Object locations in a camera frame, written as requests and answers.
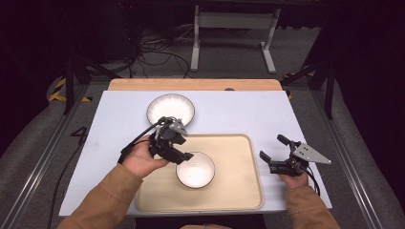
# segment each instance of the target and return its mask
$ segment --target metal rail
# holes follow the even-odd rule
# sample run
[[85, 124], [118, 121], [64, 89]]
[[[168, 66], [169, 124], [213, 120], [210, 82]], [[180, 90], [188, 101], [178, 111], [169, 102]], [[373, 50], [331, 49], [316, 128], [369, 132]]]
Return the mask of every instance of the metal rail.
[[[88, 89], [87, 85], [80, 85], [78, 87], [79, 88], [75, 93], [75, 101], [80, 101], [80, 99], [85, 95]], [[30, 203], [33, 194], [35, 193], [36, 188], [41, 182], [42, 177], [45, 175], [45, 172], [47, 171], [47, 168], [56, 153], [56, 149], [60, 142], [60, 139], [79, 104], [80, 102], [76, 102], [70, 112], [63, 115], [60, 119], [47, 147], [42, 153], [41, 158], [39, 158], [38, 162], [36, 163], [34, 169], [32, 170], [32, 173], [28, 177], [28, 180], [26, 181], [26, 184], [24, 185], [20, 195], [18, 196], [14, 205], [11, 207], [9, 214], [7, 215], [1, 226], [1, 229], [15, 228], [18, 220], [20, 220], [21, 216], [27, 208], [27, 205]]]
[[363, 183], [360, 180], [357, 172], [355, 171], [354, 165], [348, 150], [346, 149], [343, 140], [340, 134], [337, 131], [337, 128], [333, 120], [328, 119], [327, 114], [324, 111], [324, 99], [322, 94], [319, 91], [312, 91], [312, 96], [315, 100], [317, 108], [319, 109], [322, 118], [332, 136], [334, 144], [337, 147], [337, 156], [339, 158], [340, 164], [343, 167], [343, 171], [346, 174], [346, 177], [349, 180], [349, 184], [352, 187], [355, 198], [357, 199], [360, 210], [363, 213], [363, 216], [369, 225], [369, 228], [383, 228], [381, 222], [376, 214], [373, 205], [367, 195], [366, 190], [364, 189]]

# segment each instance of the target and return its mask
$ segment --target metal stand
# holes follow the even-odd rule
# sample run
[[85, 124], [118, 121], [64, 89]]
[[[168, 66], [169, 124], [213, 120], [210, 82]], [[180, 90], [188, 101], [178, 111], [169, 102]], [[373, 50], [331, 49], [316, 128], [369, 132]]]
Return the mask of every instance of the metal stand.
[[225, 13], [225, 12], [200, 12], [196, 6], [194, 16], [194, 45], [191, 56], [190, 70], [196, 72], [199, 68], [200, 57], [200, 28], [233, 28], [233, 29], [255, 29], [268, 30], [266, 42], [261, 42], [263, 56], [266, 61], [269, 73], [276, 73], [273, 60], [268, 50], [277, 21], [280, 9], [274, 13]]
[[333, 97], [333, 85], [335, 77], [332, 60], [308, 66], [303, 70], [301, 70], [300, 72], [294, 74], [293, 76], [283, 79], [280, 83], [282, 86], [286, 86], [289, 83], [297, 80], [298, 78], [301, 78], [308, 73], [312, 73], [313, 71], [315, 71], [315, 74], [313, 75], [312, 79], [309, 81], [308, 84], [310, 90], [319, 90], [322, 87], [325, 80], [328, 80], [327, 93], [325, 97], [325, 112], [327, 113], [328, 118], [332, 119], [331, 103]]
[[53, 25], [55, 30], [60, 49], [65, 55], [66, 107], [64, 115], [66, 115], [75, 104], [75, 77], [80, 84], [89, 84], [92, 80], [86, 66], [91, 66], [110, 78], [120, 78], [120, 76], [76, 54], [75, 36], [73, 35], [68, 19], [62, 16], [64, 12], [57, 1], [41, 1], [39, 4], [39, 8], [42, 10], [45, 20], [52, 22], [51, 25]]

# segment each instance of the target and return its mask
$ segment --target person's right hand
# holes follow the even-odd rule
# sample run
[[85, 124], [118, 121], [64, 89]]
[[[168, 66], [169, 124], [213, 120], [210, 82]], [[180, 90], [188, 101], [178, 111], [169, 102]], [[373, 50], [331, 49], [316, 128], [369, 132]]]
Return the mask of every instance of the person's right hand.
[[149, 153], [149, 135], [143, 136], [135, 144], [131, 154], [122, 162], [122, 165], [134, 175], [144, 178], [169, 163], [163, 158], [153, 159], [151, 157]]
[[291, 177], [288, 175], [278, 175], [287, 185], [288, 189], [309, 186], [308, 174], [303, 173], [301, 176]]

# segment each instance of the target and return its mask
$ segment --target tan jacket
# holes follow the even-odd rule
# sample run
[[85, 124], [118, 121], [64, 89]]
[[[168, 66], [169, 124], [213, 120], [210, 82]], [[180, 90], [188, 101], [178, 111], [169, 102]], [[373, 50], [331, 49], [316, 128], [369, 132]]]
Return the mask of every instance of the tan jacket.
[[[118, 164], [90, 193], [59, 229], [115, 228], [125, 217], [142, 179]], [[294, 228], [339, 228], [325, 203], [312, 188], [287, 191], [287, 207]], [[203, 228], [184, 226], [183, 229]], [[211, 225], [209, 228], [226, 228]]]

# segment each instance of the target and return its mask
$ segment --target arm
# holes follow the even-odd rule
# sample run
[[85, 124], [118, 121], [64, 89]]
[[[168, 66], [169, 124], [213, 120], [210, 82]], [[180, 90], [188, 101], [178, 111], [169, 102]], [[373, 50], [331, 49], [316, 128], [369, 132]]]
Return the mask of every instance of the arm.
[[308, 175], [280, 175], [286, 183], [287, 208], [295, 229], [340, 228], [325, 203], [309, 186]]
[[58, 228], [115, 228], [125, 217], [142, 179], [168, 164], [150, 156], [147, 139], [141, 138], [122, 165], [118, 164], [90, 191]]

